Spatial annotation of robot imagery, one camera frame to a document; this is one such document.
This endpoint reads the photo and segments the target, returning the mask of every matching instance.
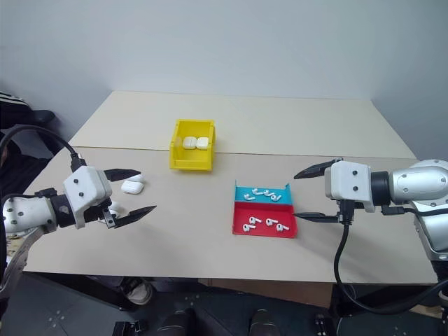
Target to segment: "shoe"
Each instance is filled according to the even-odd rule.
[[[280,336],[280,330],[266,309],[259,309],[252,316],[249,336]]]
[[[157,329],[157,336],[194,336],[196,314],[191,308],[176,311]]]
[[[153,287],[144,278],[127,278],[124,282],[121,288],[130,302],[144,306],[153,298]]]

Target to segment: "white earbud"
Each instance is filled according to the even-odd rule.
[[[255,217],[249,217],[249,223],[250,224],[261,223],[261,219]]]
[[[254,195],[263,195],[263,191],[258,191],[257,188],[252,189],[252,193],[253,193]]]
[[[279,195],[279,196],[272,195],[272,196],[271,196],[271,200],[273,200],[274,202],[277,202],[277,201],[280,200],[280,199],[281,199],[281,195]]]
[[[254,225],[249,225],[249,224],[243,224],[243,231],[245,232],[249,232],[251,229],[255,229],[256,226]]]
[[[244,194],[244,199],[246,201],[253,201],[255,199],[255,197],[251,197],[249,194]]]
[[[109,208],[109,211],[110,211],[110,212],[112,212],[112,211],[115,211],[115,212],[118,212],[118,213],[120,213],[120,212],[124,212],[124,209],[123,209],[123,207],[120,205],[120,203],[115,202],[115,201],[112,201],[112,204],[109,205],[108,208]]]
[[[274,223],[278,223],[278,220],[277,219],[271,219],[271,218],[267,218],[266,219],[266,225],[267,226],[271,226]]]
[[[289,230],[289,227],[283,225],[283,224],[277,224],[277,226],[275,227],[277,231],[281,232],[283,230]]]

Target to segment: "blue tray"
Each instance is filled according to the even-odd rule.
[[[264,195],[254,195],[252,189],[257,188],[258,192],[269,190],[271,193],[275,193],[276,196],[281,195],[278,201],[272,201],[271,197]],[[249,194],[250,197],[255,199],[247,200],[244,198],[244,194]],[[264,187],[238,187],[235,185],[235,201],[236,202],[250,202],[250,203],[270,203],[270,204],[288,204],[293,205],[291,197],[291,189],[289,184],[285,185],[284,189],[264,188]]]

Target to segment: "red tray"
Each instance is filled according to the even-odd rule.
[[[268,203],[234,203],[233,228],[234,235],[266,236],[294,238],[297,235],[297,224],[293,216],[294,208],[289,204],[268,204]],[[243,224],[249,224],[249,217],[261,219],[261,223],[254,224],[255,229],[248,232],[243,231]],[[277,219],[279,223],[287,226],[289,230],[277,231],[276,223],[271,226],[266,225],[266,219]]]

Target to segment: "person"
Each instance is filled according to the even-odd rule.
[[[196,315],[191,308],[176,311],[157,329],[157,336],[196,336]],[[280,336],[271,314],[259,309],[252,316],[248,336]]]
[[[15,149],[12,141],[7,145],[0,159],[0,195],[22,194],[31,182],[47,166],[50,159],[23,155]]]

